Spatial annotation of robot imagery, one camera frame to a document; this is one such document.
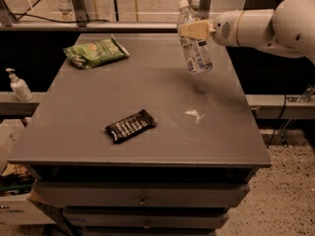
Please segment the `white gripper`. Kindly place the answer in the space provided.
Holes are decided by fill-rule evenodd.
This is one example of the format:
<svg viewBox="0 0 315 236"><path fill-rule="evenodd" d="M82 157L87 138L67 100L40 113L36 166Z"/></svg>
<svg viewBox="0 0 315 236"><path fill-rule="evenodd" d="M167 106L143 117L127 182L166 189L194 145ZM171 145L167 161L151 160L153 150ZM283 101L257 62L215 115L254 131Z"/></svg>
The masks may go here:
<svg viewBox="0 0 315 236"><path fill-rule="evenodd" d="M177 28L178 34L184 37L213 40L222 46L238 47L237 28L243 11L228 11L214 18L214 24L207 20L185 23Z"/></svg>

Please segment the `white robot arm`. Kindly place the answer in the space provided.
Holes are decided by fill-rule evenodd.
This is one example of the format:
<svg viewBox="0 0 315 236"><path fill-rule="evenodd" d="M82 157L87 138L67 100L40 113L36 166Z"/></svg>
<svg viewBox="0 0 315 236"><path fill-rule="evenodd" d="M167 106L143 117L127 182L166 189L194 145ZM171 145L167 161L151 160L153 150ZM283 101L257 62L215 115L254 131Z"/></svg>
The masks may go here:
<svg viewBox="0 0 315 236"><path fill-rule="evenodd" d="M276 9L234 10L209 20L178 27L180 36L221 46L251 47L287 57L306 57L315 63L315 0L283 0Z"/></svg>

